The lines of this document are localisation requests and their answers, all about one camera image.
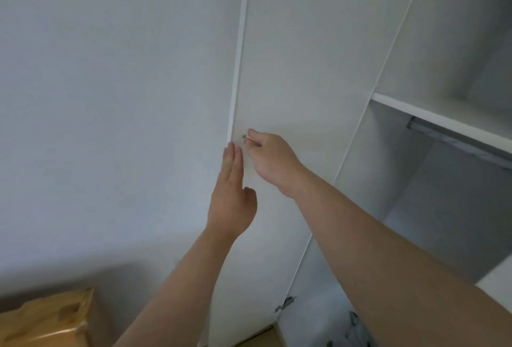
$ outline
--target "finger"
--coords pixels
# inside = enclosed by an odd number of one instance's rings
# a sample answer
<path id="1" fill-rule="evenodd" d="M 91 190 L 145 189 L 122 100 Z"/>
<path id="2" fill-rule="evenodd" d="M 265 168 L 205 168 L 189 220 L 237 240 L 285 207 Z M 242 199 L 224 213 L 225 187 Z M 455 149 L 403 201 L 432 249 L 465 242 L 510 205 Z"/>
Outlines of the finger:
<path id="1" fill-rule="evenodd" d="M 249 129 L 247 131 L 247 134 L 249 134 L 249 137 L 251 137 L 251 139 L 253 141 L 255 141 L 256 143 L 259 143 L 262 146 L 265 144 L 265 142 L 267 141 L 267 138 L 269 136 L 268 133 L 260 133 L 253 129 Z"/>
<path id="2" fill-rule="evenodd" d="M 252 188 L 245 187 L 245 201 L 253 205 L 256 209 L 258 208 L 258 198 L 256 197 L 256 191 Z"/>
<path id="3" fill-rule="evenodd" d="M 228 143 L 227 148 L 225 148 L 224 151 L 225 154 L 223 155 L 221 172 L 219 173 L 218 181 L 227 181 L 229 175 L 231 174 L 231 169 L 233 168 L 234 160 L 234 143 Z"/>
<path id="4" fill-rule="evenodd" d="M 242 148 L 236 146 L 234 148 L 234 161 L 233 169 L 229 175 L 229 181 L 234 182 L 237 186 L 242 187 L 242 181 L 244 179 L 244 158 L 242 156 Z"/>
<path id="5" fill-rule="evenodd" d="M 249 157 L 253 157 L 254 149 L 261 147 L 259 143 L 254 142 L 251 138 L 244 139 L 244 146 Z"/>

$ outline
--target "person's left arm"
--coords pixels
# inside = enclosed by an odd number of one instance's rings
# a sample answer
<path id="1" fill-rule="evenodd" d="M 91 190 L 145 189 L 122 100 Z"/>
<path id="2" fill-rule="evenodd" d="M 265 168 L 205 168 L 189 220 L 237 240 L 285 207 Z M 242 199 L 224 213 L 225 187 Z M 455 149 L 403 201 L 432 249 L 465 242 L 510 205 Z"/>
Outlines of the person's left arm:
<path id="1" fill-rule="evenodd" d="M 115 347 L 195 347 L 222 264 L 256 215 L 256 192 L 242 188 L 242 150 L 224 149 L 206 228 Z"/>

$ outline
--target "white wardrobe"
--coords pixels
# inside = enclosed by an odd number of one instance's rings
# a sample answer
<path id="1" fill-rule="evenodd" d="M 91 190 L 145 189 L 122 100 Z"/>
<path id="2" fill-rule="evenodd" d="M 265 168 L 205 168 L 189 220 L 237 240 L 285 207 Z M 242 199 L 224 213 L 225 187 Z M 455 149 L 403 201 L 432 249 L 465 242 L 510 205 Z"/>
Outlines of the white wardrobe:
<path id="1" fill-rule="evenodd" d="M 512 0 L 246 0 L 238 40 L 228 138 L 281 134 L 473 282 L 512 252 Z M 277 318 L 290 347 L 340 338 L 352 307 L 298 209 L 250 165 L 246 184 L 259 212 L 221 272 L 209 344 Z"/>

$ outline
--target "person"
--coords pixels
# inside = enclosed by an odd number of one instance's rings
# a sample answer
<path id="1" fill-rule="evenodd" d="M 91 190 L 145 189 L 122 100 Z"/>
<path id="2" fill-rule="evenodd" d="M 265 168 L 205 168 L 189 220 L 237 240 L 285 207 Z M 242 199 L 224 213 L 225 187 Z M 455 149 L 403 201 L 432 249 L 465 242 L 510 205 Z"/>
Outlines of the person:
<path id="1" fill-rule="evenodd" d="M 283 138 L 248 135 L 244 146 L 258 175 L 297 203 L 380 345 L 512 345 L 512 315 L 501 305 L 309 171 Z M 256 214 L 243 168 L 241 148 L 229 143 L 206 228 L 116 347 L 197 345 L 222 264 Z"/>

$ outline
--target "person's right arm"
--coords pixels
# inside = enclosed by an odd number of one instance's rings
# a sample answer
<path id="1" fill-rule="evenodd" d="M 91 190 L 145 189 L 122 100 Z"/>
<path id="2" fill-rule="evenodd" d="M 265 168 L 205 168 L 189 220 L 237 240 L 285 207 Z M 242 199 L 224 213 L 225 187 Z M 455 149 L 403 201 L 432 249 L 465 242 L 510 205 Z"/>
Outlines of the person's right arm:
<path id="1" fill-rule="evenodd" d="M 380 345 L 512 345 L 512 314 L 306 169 L 284 139 L 249 130 L 258 174 L 295 200 Z"/>

